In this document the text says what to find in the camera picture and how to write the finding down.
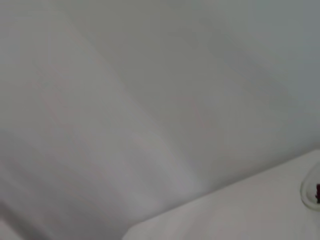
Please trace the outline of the clear double-wall glass cup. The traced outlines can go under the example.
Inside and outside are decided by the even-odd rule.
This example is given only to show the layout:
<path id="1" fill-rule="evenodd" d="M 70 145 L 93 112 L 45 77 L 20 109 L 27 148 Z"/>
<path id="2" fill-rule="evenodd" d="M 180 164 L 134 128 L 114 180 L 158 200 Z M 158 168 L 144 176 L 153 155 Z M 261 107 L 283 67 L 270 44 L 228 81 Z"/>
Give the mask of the clear double-wall glass cup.
<path id="1" fill-rule="evenodd" d="M 320 204 L 317 204 L 315 197 L 317 184 L 320 184 L 320 162 L 310 169 L 300 186 L 300 197 L 303 204 L 313 211 L 320 212 Z"/>

